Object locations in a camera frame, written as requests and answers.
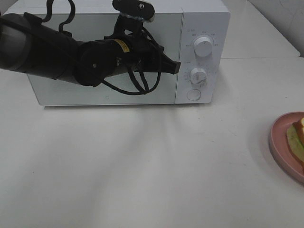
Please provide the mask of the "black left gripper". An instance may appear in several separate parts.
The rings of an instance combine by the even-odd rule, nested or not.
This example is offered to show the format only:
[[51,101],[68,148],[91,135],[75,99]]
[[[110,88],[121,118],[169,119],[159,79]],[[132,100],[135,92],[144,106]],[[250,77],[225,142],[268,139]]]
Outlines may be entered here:
[[130,67],[135,72],[162,72],[175,75],[179,72],[181,62],[171,60],[163,53],[164,47],[154,45],[146,35],[135,39],[133,36],[111,35],[105,40],[113,40],[120,46],[121,54],[117,54],[118,67]]

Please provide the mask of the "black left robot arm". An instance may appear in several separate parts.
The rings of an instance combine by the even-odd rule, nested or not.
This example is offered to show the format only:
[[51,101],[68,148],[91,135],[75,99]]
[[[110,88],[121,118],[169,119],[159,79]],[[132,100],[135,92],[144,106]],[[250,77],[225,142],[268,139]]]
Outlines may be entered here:
[[30,13],[1,16],[2,69],[91,87],[127,73],[136,88],[133,95],[153,91],[145,73],[174,75],[180,69],[180,62],[165,55],[140,21],[119,16],[112,35],[88,42],[48,28],[44,22]]

